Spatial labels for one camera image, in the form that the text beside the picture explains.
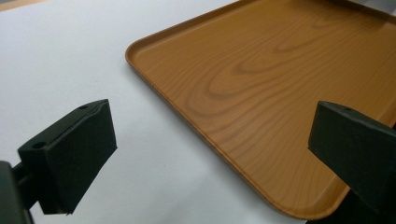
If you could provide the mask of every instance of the wood grain pattern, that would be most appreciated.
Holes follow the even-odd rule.
[[[131,66],[273,207],[317,219],[348,187],[307,149],[317,102],[396,121],[396,26],[324,0],[239,1],[132,44]]]

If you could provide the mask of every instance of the wooden tray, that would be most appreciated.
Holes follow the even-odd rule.
[[[12,9],[14,7],[23,7],[33,3],[44,2],[45,0],[5,0],[0,1],[0,11]]]
[[[395,23],[351,3],[239,1],[133,43],[126,59],[293,217],[326,217],[348,192],[307,149],[319,100],[396,121]]]

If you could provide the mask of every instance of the white surface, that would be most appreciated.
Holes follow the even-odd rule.
[[[232,0],[53,0],[0,12],[0,159],[108,98],[119,149],[71,216],[45,223],[304,223],[258,197],[132,71],[139,38]]]

